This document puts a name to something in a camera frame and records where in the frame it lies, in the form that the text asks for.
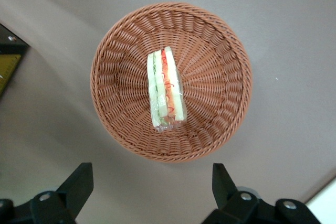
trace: gray table surface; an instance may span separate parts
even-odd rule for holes
[[[98,43],[128,12],[182,1],[225,20],[253,68],[248,114],[215,153],[182,164],[134,155],[94,111]],[[32,47],[0,101],[0,198],[23,203],[93,162],[79,223],[200,223],[212,163],[268,203],[307,200],[336,174],[336,0],[0,0],[0,23]]]

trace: bolt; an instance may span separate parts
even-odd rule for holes
[[[9,39],[10,41],[16,41],[16,37],[14,37],[14,36],[8,36],[8,39]]]
[[[242,193],[240,196],[243,200],[252,200],[251,195],[248,193]]]
[[[43,194],[42,196],[40,196],[40,201],[43,201],[43,200],[46,200],[46,199],[49,199],[49,198],[50,198],[50,194],[46,193],[46,194]]]
[[[287,207],[288,209],[292,209],[292,210],[296,209],[296,205],[292,201],[286,200],[283,203],[284,203],[284,206]]]

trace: wicker basket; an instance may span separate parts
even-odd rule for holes
[[[187,123],[158,133],[152,126],[147,55],[171,46],[180,72]],[[247,54],[219,17],[186,3],[159,3],[123,17],[93,60],[91,92],[105,128],[146,158],[183,162],[221,147],[234,134],[251,95]]]

